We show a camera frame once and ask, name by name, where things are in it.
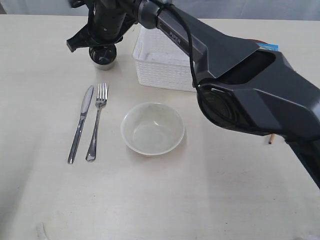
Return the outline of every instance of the robotic arm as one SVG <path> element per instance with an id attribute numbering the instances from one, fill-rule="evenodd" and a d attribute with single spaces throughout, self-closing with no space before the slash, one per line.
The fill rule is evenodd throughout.
<path id="1" fill-rule="evenodd" d="M 116 58 L 115 44 L 136 23 L 160 29 L 190 57 L 193 86 L 206 118 L 248 134 L 278 134 L 320 188 L 320 90 L 296 73 L 281 52 L 227 36 L 157 0 L 69 0 L 89 8 L 87 25 L 67 41 L 90 48 L 98 64 Z"/>

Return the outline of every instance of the knife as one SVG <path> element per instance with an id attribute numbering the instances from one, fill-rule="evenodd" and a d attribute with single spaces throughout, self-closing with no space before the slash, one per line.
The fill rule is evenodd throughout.
<path id="1" fill-rule="evenodd" d="M 88 90 L 86 91 L 84 98 L 83 98 L 83 101 L 82 101 L 80 120 L 79 120 L 78 128 L 76 129 L 74 140 L 73 140 L 73 143 L 71 146 L 70 154 L 68 157 L 68 164 L 73 164 L 75 161 L 82 129 L 84 128 L 85 120 L 87 117 L 87 113 L 88 113 L 88 110 L 90 107 L 90 102 L 91 102 L 93 94 L 94 94 L 94 86 L 90 86 L 88 88 Z"/>

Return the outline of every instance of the white table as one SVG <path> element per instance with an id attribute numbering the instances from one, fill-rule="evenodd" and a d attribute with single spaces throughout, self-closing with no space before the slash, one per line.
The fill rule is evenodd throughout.
<path id="1" fill-rule="evenodd" d="M 206 20 L 238 37 L 279 44 L 292 66 L 320 87 L 320 22 Z M 277 137 L 220 129 L 194 93 L 140 86 L 131 57 L 140 27 L 117 45 L 114 69 L 94 68 L 88 49 L 66 39 L 86 17 L 0 15 L 0 239 L 294 240 L 320 235 L 320 191 Z M 87 163 L 91 105 L 73 165 L 67 157 L 83 95 L 108 81 L 97 160 Z M 147 158 L 120 135 L 127 111 L 155 101 L 183 117 L 173 152 Z"/>

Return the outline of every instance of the plastic bowl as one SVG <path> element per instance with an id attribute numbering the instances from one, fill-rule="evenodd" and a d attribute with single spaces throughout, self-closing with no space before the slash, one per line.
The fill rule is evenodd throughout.
<path id="1" fill-rule="evenodd" d="M 125 144 L 146 156 L 166 154 L 175 149 L 185 135 L 185 125 L 173 108 L 154 102 L 135 106 L 121 124 Z"/>

